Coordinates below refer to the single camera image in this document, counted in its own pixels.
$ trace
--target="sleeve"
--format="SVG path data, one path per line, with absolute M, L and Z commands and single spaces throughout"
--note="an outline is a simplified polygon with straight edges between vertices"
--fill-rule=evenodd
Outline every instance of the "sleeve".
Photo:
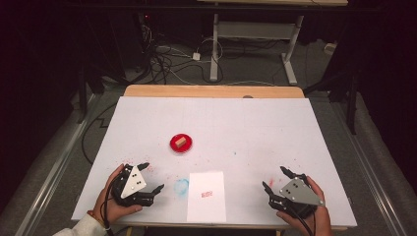
M 93 217 L 86 214 L 74 228 L 65 228 L 54 236 L 104 236 L 105 229 Z

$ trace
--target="table leg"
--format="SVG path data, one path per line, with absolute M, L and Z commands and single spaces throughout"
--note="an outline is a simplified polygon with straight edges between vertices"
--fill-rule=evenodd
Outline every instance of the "table leg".
M 295 79 L 295 75 L 294 75 L 294 71 L 293 71 L 292 66 L 291 66 L 290 59 L 291 59 L 292 52 L 294 51 L 295 43 L 297 42 L 298 33 L 300 32 L 301 24 L 303 23 L 303 19 L 304 19 L 304 16 L 299 16 L 297 18 L 297 23 L 295 24 L 294 29 L 291 33 L 291 39 L 289 41 L 288 51 L 287 51 L 287 53 L 282 53 L 281 54 L 282 63 L 284 64 L 284 68 L 285 68 L 285 72 L 287 74 L 288 82 L 292 86 L 297 85 L 297 80 Z
M 217 50 L 217 39 L 218 39 L 218 14 L 214 14 L 214 21 L 212 27 L 212 53 L 211 53 L 211 66 L 209 70 L 209 79 L 212 82 L 217 81 L 217 63 L 218 63 L 218 50 Z

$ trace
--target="dark wall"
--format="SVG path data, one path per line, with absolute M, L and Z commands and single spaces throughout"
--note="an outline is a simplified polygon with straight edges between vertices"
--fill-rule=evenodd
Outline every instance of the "dark wall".
M 77 60 L 52 1 L 0 4 L 0 211 L 72 112 Z
M 417 192 L 417 4 L 396 1 L 380 25 L 379 50 L 360 76 L 359 90 L 384 142 Z
M 369 113 L 392 157 L 417 191 L 417 3 L 357 0 L 355 7 L 380 6 L 378 14 L 352 15 L 328 64 L 323 89 L 346 92 L 356 75 Z

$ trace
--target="white paper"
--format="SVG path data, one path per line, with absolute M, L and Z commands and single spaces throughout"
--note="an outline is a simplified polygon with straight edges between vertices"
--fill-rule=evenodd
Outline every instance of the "white paper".
M 226 221 L 223 172 L 190 173 L 187 221 Z

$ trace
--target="cable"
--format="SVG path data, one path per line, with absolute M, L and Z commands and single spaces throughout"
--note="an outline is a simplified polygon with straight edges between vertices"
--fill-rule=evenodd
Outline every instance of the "cable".
M 119 176 L 121 175 L 121 173 L 119 173 L 111 182 L 110 182 L 110 184 L 108 185 L 108 188 L 107 188 L 107 191 L 106 191 L 106 193 L 105 193 L 105 198 L 104 198 L 104 202 L 101 204 L 101 206 L 100 206 L 100 213 L 101 213 L 101 218 L 103 219 L 103 221 L 104 221 L 104 226 L 105 226 L 105 230 L 107 231 L 107 234 L 109 235 L 109 236 L 114 236 L 114 234 L 113 234 L 113 230 L 111 230 L 111 227 L 110 227 L 110 222 L 108 221 L 108 219 L 107 219 L 107 203 L 108 203 L 108 201 L 110 201 L 110 200 L 112 200 L 112 199 L 109 199 L 108 197 L 109 197 L 109 195 L 110 195 L 110 191 L 111 191 L 111 189 L 113 188 L 113 184 L 114 184 L 114 181 L 117 179 L 117 178 L 119 178 Z
M 87 153 L 86 153 L 86 149 L 85 149 L 85 145 L 84 145 L 84 141 L 85 141 L 85 139 L 86 139 L 86 134 L 87 134 L 87 132 L 89 131 L 89 128 L 91 127 L 91 125 L 95 122 L 95 121 L 97 121 L 97 120 L 101 120 L 101 124 L 100 124 L 100 128 L 107 128 L 107 126 L 103 126 L 103 122 L 104 122 L 104 118 L 99 118 L 102 114 L 104 114 L 104 112 L 106 112 L 107 110 L 109 110 L 111 107 L 113 107 L 113 106 L 115 106 L 117 104 L 117 102 L 115 102 L 114 104 L 111 104 L 110 106 L 108 106 L 106 109 L 104 109 L 100 114 L 98 114 L 92 121 L 91 121 L 91 123 L 89 123 L 89 126 L 86 128 L 86 131 L 83 133 L 83 137 L 82 137 L 82 139 L 81 139 L 81 149 L 82 149 L 82 151 L 83 151 L 83 155 L 84 155 L 84 158 L 86 159 L 86 161 L 90 164 L 90 165 L 92 165 L 92 163 L 93 163 L 93 161 L 91 161 L 90 159 L 89 159 L 89 157 L 87 156 Z
M 295 217 L 296 217 L 296 218 L 297 218 L 297 219 L 301 222 L 301 224 L 303 224 L 303 226 L 304 226 L 304 228 L 306 228 L 306 230 L 307 230 L 308 234 L 309 234 L 310 236 L 314 236 L 314 235 L 313 235 L 313 233 L 312 233 L 312 230 L 311 230 L 311 229 L 310 229 L 310 227 L 307 225 L 306 221 L 304 221 L 304 219 L 302 219 L 302 218 L 300 217 L 300 215 L 298 215 L 298 213 L 297 213 L 297 212 L 295 212 L 295 210 L 294 210 L 291 206 L 289 206 L 287 209 L 289 209 L 289 211 L 291 211 L 291 213 L 295 215 Z

